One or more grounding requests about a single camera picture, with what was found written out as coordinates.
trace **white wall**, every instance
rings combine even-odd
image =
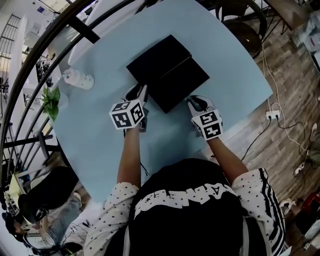
[[[39,7],[44,8],[43,13],[37,11]],[[9,0],[3,6],[2,12],[8,15],[14,14],[19,18],[26,15],[31,22],[38,23],[45,27],[54,17],[54,13],[38,0]]]
[[[42,0],[47,6],[50,6],[56,12],[59,12],[65,5],[68,5],[66,0]]]
[[[0,10],[1,10],[2,6],[4,6],[7,1],[8,0],[0,0]]]

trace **marker cube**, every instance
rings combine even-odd
[[[117,130],[134,128],[145,117],[139,99],[113,104],[109,115]]]
[[[218,137],[223,133],[222,118],[217,109],[195,116],[191,119],[196,131],[206,141]]]

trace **desk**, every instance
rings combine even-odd
[[[172,34],[210,76],[193,93],[214,102],[228,130],[271,94],[268,82],[246,49],[209,11],[194,0],[164,0],[123,22],[94,44],[72,67],[94,76],[90,90],[67,85],[69,104],[53,124],[60,145],[80,181],[96,201],[116,183],[124,137],[109,116],[137,82],[126,66]],[[191,124],[186,102],[164,114],[152,98],[141,162],[149,173],[187,158],[205,146]]]
[[[290,30],[295,30],[309,19],[309,14],[295,0],[264,0],[274,9]]]
[[[18,208],[18,199],[22,194],[25,194],[21,183],[19,182],[19,178],[15,175],[12,175],[10,187],[9,187],[9,194],[11,199],[14,201],[16,207]]]

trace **wall outlet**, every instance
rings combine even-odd
[[[278,119],[280,118],[280,110],[273,110],[273,111],[267,111],[265,113],[265,117],[267,120],[269,120],[269,117],[271,117],[271,119]]]

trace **black chair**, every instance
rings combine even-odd
[[[260,20],[258,33],[243,21],[248,7],[252,8],[254,14]],[[257,57],[262,50],[262,40],[267,32],[267,19],[260,7],[253,0],[218,0],[215,13],[219,20],[220,9],[222,9],[221,22],[253,58]],[[238,16],[238,18],[225,21],[225,17],[230,15]]]
[[[71,167],[55,167],[28,194],[19,196],[20,213],[32,224],[40,221],[48,210],[57,209],[68,200],[78,180]]]
[[[216,8],[217,0],[196,0],[200,5],[206,8],[208,11]]]

